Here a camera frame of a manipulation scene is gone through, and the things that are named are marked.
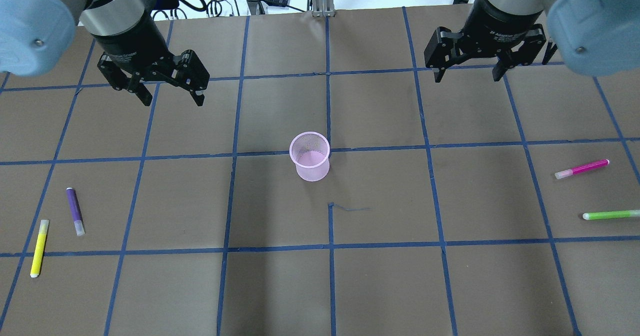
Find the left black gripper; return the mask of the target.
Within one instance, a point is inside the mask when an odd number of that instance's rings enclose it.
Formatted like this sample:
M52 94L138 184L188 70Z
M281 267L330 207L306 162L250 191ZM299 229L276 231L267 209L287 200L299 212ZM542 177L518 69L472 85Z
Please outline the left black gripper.
M166 81L188 91L198 107L204 105L210 73L194 50L174 56L149 14L118 35L93 36L103 49L98 70L114 90L133 93L151 106L153 95L141 79Z

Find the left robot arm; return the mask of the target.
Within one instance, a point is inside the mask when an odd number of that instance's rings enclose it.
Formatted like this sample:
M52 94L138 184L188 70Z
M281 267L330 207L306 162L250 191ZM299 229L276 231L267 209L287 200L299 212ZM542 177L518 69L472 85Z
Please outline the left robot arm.
M145 82L160 81L205 101L210 73L190 49L173 54L153 20L153 11L179 0L0 0L3 73L39 76L50 72L70 47L80 23L103 53L97 67L115 90L126 90L150 106Z

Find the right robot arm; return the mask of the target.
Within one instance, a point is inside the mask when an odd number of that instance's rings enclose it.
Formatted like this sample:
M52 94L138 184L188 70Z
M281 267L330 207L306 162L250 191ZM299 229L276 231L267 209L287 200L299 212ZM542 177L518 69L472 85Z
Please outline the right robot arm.
M446 70L471 59L496 58L493 80L540 51L559 52L585 76L609 76L640 64L640 0L475 0L463 27L437 27L423 51L440 82Z

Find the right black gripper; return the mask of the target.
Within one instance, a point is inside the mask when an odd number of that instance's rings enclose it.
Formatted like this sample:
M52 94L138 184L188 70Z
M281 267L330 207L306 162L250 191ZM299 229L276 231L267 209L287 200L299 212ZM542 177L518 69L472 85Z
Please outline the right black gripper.
M460 32L442 26L434 30L423 51L425 66L439 83L446 70L463 59L496 56L492 75L498 82L511 68L533 63L540 53L547 41L544 28L537 23L540 14L511 14L488 0L475 0Z

